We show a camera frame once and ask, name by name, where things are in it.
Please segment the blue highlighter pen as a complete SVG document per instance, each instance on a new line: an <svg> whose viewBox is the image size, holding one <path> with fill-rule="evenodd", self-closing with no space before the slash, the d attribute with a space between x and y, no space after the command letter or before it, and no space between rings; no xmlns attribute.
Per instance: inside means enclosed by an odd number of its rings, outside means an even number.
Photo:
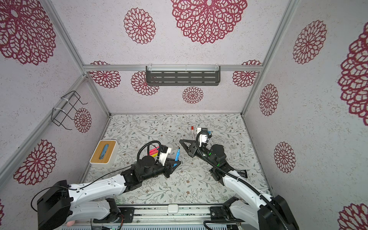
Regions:
<svg viewBox="0 0 368 230"><path fill-rule="evenodd" d="M175 156L175 161L179 160L179 156L180 156L180 148L178 149L176 156Z"/></svg>

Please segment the white red-tipped marker pen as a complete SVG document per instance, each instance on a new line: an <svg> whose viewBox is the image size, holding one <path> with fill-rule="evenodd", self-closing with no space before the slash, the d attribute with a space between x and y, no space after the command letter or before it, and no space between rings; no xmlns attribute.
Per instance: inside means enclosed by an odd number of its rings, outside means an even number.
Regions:
<svg viewBox="0 0 368 230"><path fill-rule="evenodd" d="M192 139L195 140L196 136L194 132L194 126L191 126L191 134L192 134Z"/></svg>

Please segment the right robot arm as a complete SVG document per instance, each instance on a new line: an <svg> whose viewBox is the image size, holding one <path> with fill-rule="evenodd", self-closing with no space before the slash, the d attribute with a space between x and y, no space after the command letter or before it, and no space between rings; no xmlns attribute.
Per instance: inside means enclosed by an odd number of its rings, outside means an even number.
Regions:
<svg viewBox="0 0 368 230"><path fill-rule="evenodd" d="M211 207L211 219L205 224L245 223L251 230L297 230L299 226L287 201L281 196L271 196L246 181L245 170L235 170L227 162L224 147L198 145L195 140L180 140L186 153L198 157L212 166L210 173L215 181L234 191L221 207Z"/></svg>

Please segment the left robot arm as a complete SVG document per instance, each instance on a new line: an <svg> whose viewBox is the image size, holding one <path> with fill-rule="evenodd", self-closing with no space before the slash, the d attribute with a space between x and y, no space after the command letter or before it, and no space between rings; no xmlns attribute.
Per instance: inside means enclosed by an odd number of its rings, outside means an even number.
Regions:
<svg viewBox="0 0 368 230"><path fill-rule="evenodd" d="M71 185L66 180L59 181L44 189L37 200L38 229L54 230L64 223L87 218L112 222L121 215L112 196L133 191L143 181L161 174L169 178L180 165L179 160L168 158L161 163L144 156L129 169L103 180Z"/></svg>

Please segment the small white box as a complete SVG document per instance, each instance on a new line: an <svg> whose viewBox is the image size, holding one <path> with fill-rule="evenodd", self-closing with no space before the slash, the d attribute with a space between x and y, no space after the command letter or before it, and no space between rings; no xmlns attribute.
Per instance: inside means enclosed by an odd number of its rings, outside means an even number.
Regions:
<svg viewBox="0 0 368 230"><path fill-rule="evenodd" d="M167 206L167 212L168 212L168 214L178 214L178 212L179 212L179 205L177 205L177 204L169 204Z"/></svg>

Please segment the black snack packet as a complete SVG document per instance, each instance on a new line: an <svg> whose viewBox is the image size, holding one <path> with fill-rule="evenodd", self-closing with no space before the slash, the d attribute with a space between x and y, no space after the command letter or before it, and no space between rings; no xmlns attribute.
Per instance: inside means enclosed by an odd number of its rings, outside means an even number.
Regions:
<svg viewBox="0 0 368 230"><path fill-rule="evenodd" d="M248 174L246 170L235 170L237 173L237 177L242 177L247 179L248 178Z"/></svg>

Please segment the white wooden-top tissue box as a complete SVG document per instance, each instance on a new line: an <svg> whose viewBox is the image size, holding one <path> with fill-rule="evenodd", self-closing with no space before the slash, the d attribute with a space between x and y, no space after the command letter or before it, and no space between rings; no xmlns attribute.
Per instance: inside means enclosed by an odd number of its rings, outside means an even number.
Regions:
<svg viewBox="0 0 368 230"><path fill-rule="evenodd" d="M119 150L116 140L100 140L92 157L90 165L97 168L111 168Z"/></svg>

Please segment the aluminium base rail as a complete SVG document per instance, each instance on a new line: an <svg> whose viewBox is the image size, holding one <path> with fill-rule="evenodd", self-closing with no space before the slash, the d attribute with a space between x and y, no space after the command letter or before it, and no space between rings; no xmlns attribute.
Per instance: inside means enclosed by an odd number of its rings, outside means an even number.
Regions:
<svg viewBox="0 0 368 230"><path fill-rule="evenodd" d="M222 205L179 205L178 214L168 214L168 205L122 205L124 218L112 223L80 220L59 230L204 230L205 220L219 220Z"/></svg>

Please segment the dark metal wall shelf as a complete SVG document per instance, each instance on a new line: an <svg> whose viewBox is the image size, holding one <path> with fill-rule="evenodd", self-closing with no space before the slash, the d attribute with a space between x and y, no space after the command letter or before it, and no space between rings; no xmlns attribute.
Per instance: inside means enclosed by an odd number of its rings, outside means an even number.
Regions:
<svg viewBox="0 0 368 230"><path fill-rule="evenodd" d="M210 67L146 67L149 86L218 86L220 66Z"/></svg>

